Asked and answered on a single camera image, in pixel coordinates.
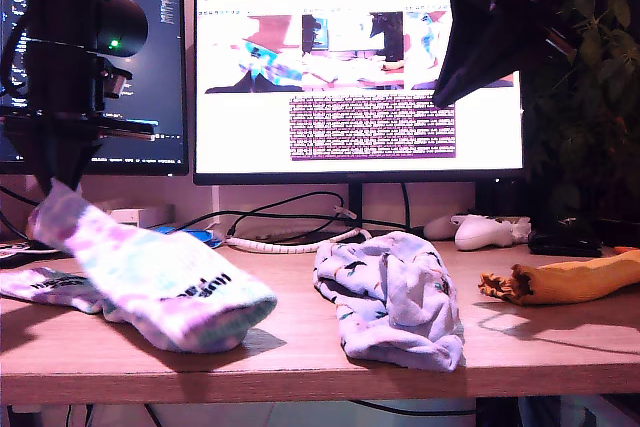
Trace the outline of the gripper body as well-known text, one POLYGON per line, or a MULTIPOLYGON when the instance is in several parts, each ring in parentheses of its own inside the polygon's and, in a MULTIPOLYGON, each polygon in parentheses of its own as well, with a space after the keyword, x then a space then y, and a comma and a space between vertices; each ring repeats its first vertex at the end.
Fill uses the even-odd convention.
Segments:
POLYGON ((8 136, 46 136, 63 139, 95 140, 125 137, 151 140, 154 127, 142 121, 112 118, 104 114, 105 101, 117 100, 124 84, 132 79, 129 71, 100 71, 77 77, 49 75, 31 83, 28 106, 1 110, 8 136))

